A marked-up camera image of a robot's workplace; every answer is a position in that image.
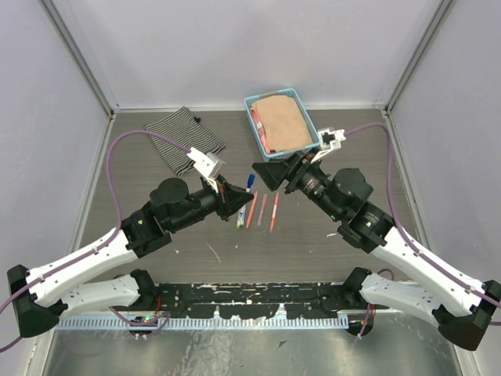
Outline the orange highlighter pen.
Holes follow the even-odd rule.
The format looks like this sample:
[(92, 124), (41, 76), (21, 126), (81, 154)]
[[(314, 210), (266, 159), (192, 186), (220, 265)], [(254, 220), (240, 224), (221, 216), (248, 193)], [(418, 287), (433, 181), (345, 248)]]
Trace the orange highlighter pen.
[(275, 224), (276, 224), (276, 213), (277, 213), (277, 208), (278, 208), (278, 203), (279, 203), (279, 192), (276, 191), (275, 199), (274, 199), (274, 204), (272, 207), (272, 217), (271, 217), (271, 222), (270, 222), (270, 227), (269, 227), (269, 232), (272, 233)]

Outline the blue pen cap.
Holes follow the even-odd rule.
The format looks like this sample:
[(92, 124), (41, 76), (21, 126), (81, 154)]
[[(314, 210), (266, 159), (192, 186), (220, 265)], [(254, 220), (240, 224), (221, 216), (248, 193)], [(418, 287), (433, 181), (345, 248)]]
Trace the blue pen cap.
[(248, 179), (247, 179), (247, 187), (250, 188), (254, 184), (255, 180), (255, 175), (254, 174), (249, 174)]

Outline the salmon orange pen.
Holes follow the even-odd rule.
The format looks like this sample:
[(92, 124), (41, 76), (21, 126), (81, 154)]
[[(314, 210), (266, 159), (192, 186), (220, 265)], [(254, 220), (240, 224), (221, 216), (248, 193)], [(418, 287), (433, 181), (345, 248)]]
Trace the salmon orange pen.
[(251, 202), (251, 205), (250, 205), (250, 209), (247, 213), (247, 221), (246, 221), (246, 229), (248, 229), (251, 225), (251, 221), (252, 221), (252, 218), (253, 218), (253, 214), (254, 214), (254, 210), (255, 210), (255, 206), (257, 204), (257, 200), (258, 200), (258, 191), (254, 192), (254, 198)]

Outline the purple highlighter pen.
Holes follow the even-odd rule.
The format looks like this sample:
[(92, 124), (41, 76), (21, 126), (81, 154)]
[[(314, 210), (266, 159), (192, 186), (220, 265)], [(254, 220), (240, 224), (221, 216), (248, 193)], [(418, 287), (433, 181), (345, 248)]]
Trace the purple highlighter pen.
[(266, 202), (262, 201), (261, 207), (260, 207), (260, 211), (259, 211), (259, 215), (258, 215), (257, 226), (261, 226), (261, 224), (262, 224), (262, 218), (263, 218), (264, 211), (265, 211), (265, 205), (266, 205)]

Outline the white pen lime end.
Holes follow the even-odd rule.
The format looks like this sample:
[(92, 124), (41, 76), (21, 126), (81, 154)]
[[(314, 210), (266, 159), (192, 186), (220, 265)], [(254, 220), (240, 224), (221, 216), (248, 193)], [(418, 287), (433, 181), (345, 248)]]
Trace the white pen lime end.
[(237, 213), (237, 222), (236, 222), (236, 227), (238, 229), (243, 228), (244, 216), (245, 216), (245, 210), (240, 209)]

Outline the white marker green end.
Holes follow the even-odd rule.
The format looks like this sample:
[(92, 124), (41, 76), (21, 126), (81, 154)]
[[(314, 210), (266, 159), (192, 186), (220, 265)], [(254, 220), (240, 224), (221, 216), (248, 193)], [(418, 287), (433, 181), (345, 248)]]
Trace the white marker green end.
[(240, 228), (243, 228), (245, 225), (245, 215), (246, 215), (247, 205), (244, 205), (240, 210)]

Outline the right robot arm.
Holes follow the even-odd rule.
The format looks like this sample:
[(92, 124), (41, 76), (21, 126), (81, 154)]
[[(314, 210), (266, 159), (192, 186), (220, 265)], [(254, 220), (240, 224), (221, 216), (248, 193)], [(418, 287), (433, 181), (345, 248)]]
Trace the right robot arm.
[(301, 191), (334, 222), (342, 239), (400, 269), (416, 281), (410, 286), (367, 269), (353, 269), (342, 288), (353, 309), (366, 304), (387, 306), (436, 327), (452, 344), (474, 351), (500, 307), (500, 285), (482, 282), (450, 266), (369, 201), (373, 188), (357, 168), (328, 176), (312, 154), (297, 152), (282, 161), (255, 162), (254, 171), (276, 191)]

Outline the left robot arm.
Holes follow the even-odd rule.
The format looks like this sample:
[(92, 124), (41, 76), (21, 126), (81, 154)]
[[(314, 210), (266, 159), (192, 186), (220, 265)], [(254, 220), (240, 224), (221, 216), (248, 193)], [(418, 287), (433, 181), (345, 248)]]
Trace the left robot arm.
[(141, 209), (102, 238), (45, 266), (9, 269), (7, 278), (20, 337), (38, 336), (63, 318), (89, 310), (118, 306), (152, 309), (157, 287), (145, 270), (136, 269), (116, 280), (98, 283), (93, 278), (159, 250), (171, 243), (173, 233), (212, 213), (228, 220), (254, 198), (222, 176), (215, 182), (214, 186), (203, 183), (201, 190), (191, 193), (182, 179), (165, 179)]

